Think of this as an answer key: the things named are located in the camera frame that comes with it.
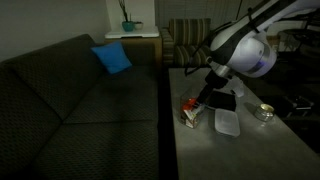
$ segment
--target white wall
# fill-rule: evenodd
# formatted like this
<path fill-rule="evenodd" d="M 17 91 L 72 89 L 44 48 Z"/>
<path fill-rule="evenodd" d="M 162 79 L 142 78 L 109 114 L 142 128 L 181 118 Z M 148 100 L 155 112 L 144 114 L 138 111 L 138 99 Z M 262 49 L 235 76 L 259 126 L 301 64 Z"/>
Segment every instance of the white wall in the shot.
<path fill-rule="evenodd" d="M 88 33 L 110 29 L 105 0 L 0 0 L 0 61 Z"/>
<path fill-rule="evenodd" d="M 118 0 L 106 0 L 106 3 L 111 29 L 120 30 L 124 17 Z M 144 27 L 155 26 L 154 0 L 126 0 L 125 3 L 132 21 L 142 21 Z"/>

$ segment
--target vase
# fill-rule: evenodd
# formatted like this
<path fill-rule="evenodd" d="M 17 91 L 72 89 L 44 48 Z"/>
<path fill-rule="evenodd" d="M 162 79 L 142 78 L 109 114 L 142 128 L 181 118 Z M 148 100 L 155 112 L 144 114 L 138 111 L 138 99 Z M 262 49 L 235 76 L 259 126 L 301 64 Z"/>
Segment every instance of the vase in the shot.
<path fill-rule="evenodd" d="M 125 32 L 133 31 L 134 29 L 134 23 L 132 21 L 123 21 L 122 22 L 122 28 Z"/>

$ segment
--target dark gray sofa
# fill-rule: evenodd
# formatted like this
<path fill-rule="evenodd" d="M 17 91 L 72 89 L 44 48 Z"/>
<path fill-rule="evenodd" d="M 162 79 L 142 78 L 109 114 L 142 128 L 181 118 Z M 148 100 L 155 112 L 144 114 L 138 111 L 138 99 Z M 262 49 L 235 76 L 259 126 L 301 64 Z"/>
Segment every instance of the dark gray sofa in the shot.
<path fill-rule="evenodd" d="M 152 44 L 110 75 L 81 35 L 0 64 L 0 179 L 158 179 Z"/>

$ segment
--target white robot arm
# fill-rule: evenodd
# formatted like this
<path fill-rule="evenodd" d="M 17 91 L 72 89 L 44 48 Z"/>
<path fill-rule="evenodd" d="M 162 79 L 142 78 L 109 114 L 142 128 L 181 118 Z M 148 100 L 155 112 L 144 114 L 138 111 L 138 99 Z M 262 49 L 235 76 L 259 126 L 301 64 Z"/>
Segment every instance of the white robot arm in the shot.
<path fill-rule="evenodd" d="M 264 1 L 238 22 L 218 33 L 210 46 L 211 57 L 213 61 L 236 72 L 260 77 L 272 68 L 277 58 L 267 43 L 264 30 L 288 14 L 319 7 L 320 0 Z"/>

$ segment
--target white table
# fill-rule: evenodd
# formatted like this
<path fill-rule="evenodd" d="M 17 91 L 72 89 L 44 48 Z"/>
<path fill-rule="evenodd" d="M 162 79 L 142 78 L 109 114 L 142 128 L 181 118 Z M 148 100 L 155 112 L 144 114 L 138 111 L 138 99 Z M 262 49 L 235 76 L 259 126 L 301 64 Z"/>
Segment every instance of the white table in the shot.
<path fill-rule="evenodd" d="M 320 179 L 320 158 L 277 116 L 264 123 L 254 115 L 262 103 L 247 87 L 236 98 L 241 134 L 217 134 L 214 111 L 206 110 L 196 129 L 179 122 L 180 96 L 209 69 L 188 77 L 169 69 L 178 175 L 180 179 Z"/>

